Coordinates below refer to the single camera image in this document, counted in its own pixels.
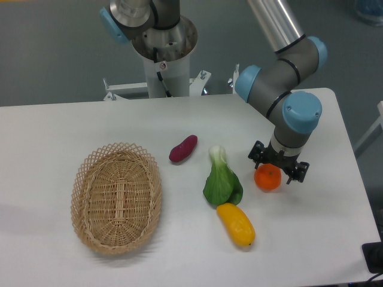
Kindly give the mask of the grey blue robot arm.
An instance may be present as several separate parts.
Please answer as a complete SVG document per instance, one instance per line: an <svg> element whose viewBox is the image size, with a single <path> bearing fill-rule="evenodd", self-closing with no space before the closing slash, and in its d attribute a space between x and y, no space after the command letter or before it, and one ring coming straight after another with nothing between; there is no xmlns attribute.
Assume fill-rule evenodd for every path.
<svg viewBox="0 0 383 287"><path fill-rule="evenodd" d="M306 36L286 1L250 1L276 62L252 65L234 82L234 91L275 127L268 145L256 142L249 153L255 164L279 167L290 181L302 182L309 164L298 157L322 113L320 100L296 87L320 69L327 48ZM188 57L197 43L194 24L180 13L178 1L110 1L99 12L108 33L131 42L147 65L150 97L190 95Z"/></svg>

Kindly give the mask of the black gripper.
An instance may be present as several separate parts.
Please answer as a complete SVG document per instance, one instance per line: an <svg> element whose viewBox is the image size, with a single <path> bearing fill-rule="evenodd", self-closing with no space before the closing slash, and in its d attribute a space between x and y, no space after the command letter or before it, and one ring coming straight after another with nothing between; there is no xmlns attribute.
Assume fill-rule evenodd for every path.
<svg viewBox="0 0 383 287"><path fill-rule="evenodd" d="M248 158L255 164L257 170L261 164L272 164L282 169L288 176L287 184L291 181L302 183L309 169L309 163L297 162L301 153L301 147L288 148L277 140L270 140L268 147L260 141L256 141Z"/></svg>

